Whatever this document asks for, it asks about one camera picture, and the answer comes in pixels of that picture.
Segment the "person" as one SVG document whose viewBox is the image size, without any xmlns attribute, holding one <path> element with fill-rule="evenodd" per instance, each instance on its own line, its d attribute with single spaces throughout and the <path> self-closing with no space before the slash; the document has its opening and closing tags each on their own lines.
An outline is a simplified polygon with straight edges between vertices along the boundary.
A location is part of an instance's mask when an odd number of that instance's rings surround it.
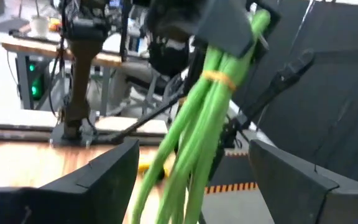
<svg viewBox="0 0 358 224">
<path fill-rule="evenodd" d="M 136 78 L 150 84 L 154 75 L 165 77 L 178 75 L 189 64 L 190 36 L 182 30 L 171 29 L 166 34 L 161 26 L 168 22 L 194 22 L 200 18 L 204 0 L 134 0 L 134 8 L 146 7 L 143 30 L 147 35 L 149 58 L 126 60 L 116 69 L 109 89 L 109 109 L 111 115 L 119 114 L 131 93 L 129 78 Z"/>
</svg>

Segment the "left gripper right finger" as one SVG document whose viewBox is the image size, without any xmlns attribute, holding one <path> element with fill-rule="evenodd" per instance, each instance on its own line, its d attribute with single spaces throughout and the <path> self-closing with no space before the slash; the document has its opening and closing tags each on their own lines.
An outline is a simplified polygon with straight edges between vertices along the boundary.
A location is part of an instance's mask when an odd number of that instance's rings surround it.
<svg viewBox="0 0 358 224">
<path fill-rule="evenodd" d="M 275 224 L 317 224 L 326 195 L 339 187 L 310 162 L 260 140 L 251 141 L 249 160 Z"/>
</svg>

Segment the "yellow toy banana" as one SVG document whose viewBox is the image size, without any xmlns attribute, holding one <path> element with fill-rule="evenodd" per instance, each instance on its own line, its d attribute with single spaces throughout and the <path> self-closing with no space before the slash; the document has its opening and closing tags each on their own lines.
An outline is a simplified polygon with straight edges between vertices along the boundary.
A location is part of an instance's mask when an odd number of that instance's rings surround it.
<svg viewBox="0 0 358 224">
<path fill-rule="evenodd" d="M 147 163 L 147 162 L 141 162 L 139 165 L 138 165 L 138 171 L 141 172 L 141 173 L 146 173 L 149 169 L 150 169 L 150 166 L 151 166 L 151 163 Z M 167 175 L 168 174 L 168 170 L 163 167 L 162 168 L 162 173 L 164 175 Z"/>
</svg>

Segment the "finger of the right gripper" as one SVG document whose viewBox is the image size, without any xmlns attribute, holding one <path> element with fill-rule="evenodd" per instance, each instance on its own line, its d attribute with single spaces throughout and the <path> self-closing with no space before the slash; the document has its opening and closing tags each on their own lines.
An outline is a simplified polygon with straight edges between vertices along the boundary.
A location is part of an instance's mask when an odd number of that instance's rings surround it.
<svg viewBox="0 0 358 224">
<path fill-rule="evenodd" d="M 241 0 L 206 0 L 195 37 L 237 58 L 254 43 Z"/>
<path fill-rule="evenodd" d="M 257 43 L 257 58 L 261 59 L 269 50 L 269 44 L 267 42 L 267 39 L 271 35 L 271 33 L 276 28 L 277 24 L 279 23 L 281 19 L 281 15 L 278 11 L 278 6 L 276 5 L 276 2 L 270 2 L 270 1 L 258 1 L 257 2 L 257 9 L 265 9 L 270 14 L 270 23 L 267 26 L 267 28 L 264 30 L 262 35 L 258 38 Z"/>
</svg>

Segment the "white cup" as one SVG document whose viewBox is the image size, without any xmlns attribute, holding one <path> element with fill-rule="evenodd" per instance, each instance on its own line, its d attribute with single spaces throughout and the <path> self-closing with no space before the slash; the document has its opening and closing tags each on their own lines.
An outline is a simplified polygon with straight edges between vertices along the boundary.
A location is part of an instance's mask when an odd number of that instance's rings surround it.
<svg viewBox="0 0 358 224">
<path fill-rule="evenodd" d="M 47 38 L 48 36 L 48 17 L 33 16 L 30 20 L 30 34 L 34 37 Z"/>
</svg>

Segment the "green long bean bundle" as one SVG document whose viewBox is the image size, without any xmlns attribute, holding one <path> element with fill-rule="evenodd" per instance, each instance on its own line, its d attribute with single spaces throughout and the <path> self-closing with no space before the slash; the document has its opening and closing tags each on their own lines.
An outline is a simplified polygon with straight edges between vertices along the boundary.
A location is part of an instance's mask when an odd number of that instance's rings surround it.
<svg viewBox="0 0 358 224">
<path fill-rule="evenodd" d="M 210 46 L 203 71 L 224 72 L 237 87 L 247 74 L 254 51 L 252 47 L 242 58 L 235 58 Z M 195 83 L 144 177 L 131 224 L 140 224 L 149 193 L 175 146 L 179 147 L 178 154 L 165 184 L 154 224 L 197 223 L 204 187 L 232 93 L 223 83 L 202 76 Z"/>
</svg>

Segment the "black angled support strut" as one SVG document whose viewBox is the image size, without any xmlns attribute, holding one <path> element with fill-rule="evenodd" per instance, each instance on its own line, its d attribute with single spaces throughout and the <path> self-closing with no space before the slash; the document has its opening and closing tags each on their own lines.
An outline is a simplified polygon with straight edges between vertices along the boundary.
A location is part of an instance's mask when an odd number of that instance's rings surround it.
<svg viewBox="0 0 358 224">
<path fill-rule="evenodd" d="M 306 50 L 294 61 L 286 63 L 278 70 L 272 78 L 269 86 L 260 96 L 248 107 L 247 115 L 237 115 L 229 122 L 235 127 L 245 126 L 247 122 L 258 115 L 276 96 L 296 84 L 306 71 L 312 66 L 314 61 L 314 51 Z"/>
</svg>

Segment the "dark room divider panels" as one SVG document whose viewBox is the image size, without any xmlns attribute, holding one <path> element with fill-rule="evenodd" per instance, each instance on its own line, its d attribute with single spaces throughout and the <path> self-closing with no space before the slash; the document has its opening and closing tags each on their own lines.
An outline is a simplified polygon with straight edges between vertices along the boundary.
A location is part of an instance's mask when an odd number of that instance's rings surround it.
<svg viewBox="0 0 358 224">
<path fill-rule="evenodd" d="M 234 95 L 243 111 L 302 51 L 358 47 L 358 5 L 267 1 L 282 18 L 269 51 Z M 358 181 L 358 62 L 316 63 L 270 103 L 259 123 L 278 148 Z"/>
</svg>

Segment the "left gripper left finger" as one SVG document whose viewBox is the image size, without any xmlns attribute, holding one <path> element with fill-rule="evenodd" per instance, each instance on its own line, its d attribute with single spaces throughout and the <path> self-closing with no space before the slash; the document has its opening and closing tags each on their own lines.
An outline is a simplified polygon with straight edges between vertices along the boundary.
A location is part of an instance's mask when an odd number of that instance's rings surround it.
<svg viewBox="0 0 358 224">
<path fill-rule="evenodd" d="M 138 160 L 138 140 L 126 141 L 44 185 L 38 224 L 122 224 Z"/>
</svg>

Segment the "yellow rubber band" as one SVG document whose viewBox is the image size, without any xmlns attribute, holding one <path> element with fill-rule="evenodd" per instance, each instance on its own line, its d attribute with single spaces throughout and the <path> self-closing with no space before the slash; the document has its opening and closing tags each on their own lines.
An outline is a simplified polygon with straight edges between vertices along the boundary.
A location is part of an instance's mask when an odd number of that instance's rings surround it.
<svg viewBox="0 0 358 224">
<path fill-rule="evenodd" d="M 213 80 L 217 82 L 221 82 L 226 85 L 232 92 L 236 90 L 235 83 L 231 80 L 230 76 L 228 76 L 224 72 L 215 71 L 215 70 L 205 70 L 201 74 L 202 77 L 208 80 Z"/>
</svg>

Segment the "black computer tower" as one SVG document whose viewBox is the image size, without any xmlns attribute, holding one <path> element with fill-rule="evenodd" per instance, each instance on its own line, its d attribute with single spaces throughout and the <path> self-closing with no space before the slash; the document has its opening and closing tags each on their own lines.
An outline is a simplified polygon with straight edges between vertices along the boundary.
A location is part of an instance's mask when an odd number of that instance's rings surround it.
<svg viewBox="0 0 358 224">
<path fill-rule="evenodd" d="M 42 57 L 29 57 L 25 58 L 27 66 L 27 75 L 32 80 L 31 82 L 31 97 L 34 101 L 39 101 L 47 86 L 49 78 L 48 69 L 50 60 Z"/>
</svg>

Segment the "wooden top desk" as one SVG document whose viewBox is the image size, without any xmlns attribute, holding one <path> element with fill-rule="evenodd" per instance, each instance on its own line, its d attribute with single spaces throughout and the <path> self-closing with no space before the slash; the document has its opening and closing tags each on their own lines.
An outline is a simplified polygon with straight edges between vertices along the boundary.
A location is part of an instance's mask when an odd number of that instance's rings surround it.
<svg viewBox="0 0 358 224">
<path fill-rule="evenodd" d="M 57 45 L 42 43 L 34 40 L 24 40 L 15 37 L 7 37 L 2 41 L 2 47 L 8 52 L 17 54 L 17 71 L 19 84 L 21 87 L 22 104 L 25 110 L 34 109 L 33 99 L 30 91 L 32 80 L 28 78 L 28 69 L 26 58 L 31 55 L 55 58 L 57 56 Z M 105 116 L 107 113 L 108 87 L 111 75 L 111 68 L 118 67 L 121 64 L 121 56 L 117 52 L 103 50 L 93 60 L 95 65 L 103 68 L 103 88 L 101 94 L 100 115 Z"/>
</svg>

